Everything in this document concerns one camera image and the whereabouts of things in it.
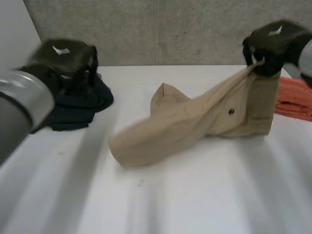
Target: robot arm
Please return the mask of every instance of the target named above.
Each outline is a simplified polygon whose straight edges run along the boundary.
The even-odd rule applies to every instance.
[[[0,75],[0,165],[53,110],[60,81],[44,65]]]
[[[273,22],[253,31],[243,45],[247,65],[253,58],[264,62],[256,70],[259,74],[272,76],[292,63],[312,87],[312,33],[304,27],[287,20]]]

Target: orange towel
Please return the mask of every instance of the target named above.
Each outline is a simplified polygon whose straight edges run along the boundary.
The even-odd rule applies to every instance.
[[[312,89],[301,79],[281,77],[275,113],[312,121]]]

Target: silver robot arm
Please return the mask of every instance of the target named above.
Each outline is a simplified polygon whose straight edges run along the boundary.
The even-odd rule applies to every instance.
[[[0,165],[54,108],[60,83],[50,69],[42,68],[36,65],[0,75]]]

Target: gray wall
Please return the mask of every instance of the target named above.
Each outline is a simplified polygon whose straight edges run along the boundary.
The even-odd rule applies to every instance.
[[[0,68],[23,66],[41,43],[22,0],[0,0]]]
[[[312,0],[24,0],[42,40],[81,39],[101,65],[243,64],[244,37],[272,20],[312,27]]]

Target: folded cloth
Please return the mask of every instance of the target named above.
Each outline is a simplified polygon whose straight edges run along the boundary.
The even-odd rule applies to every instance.
[[[312,121],[312,89],[301,79],[281,77],[275,113]]]

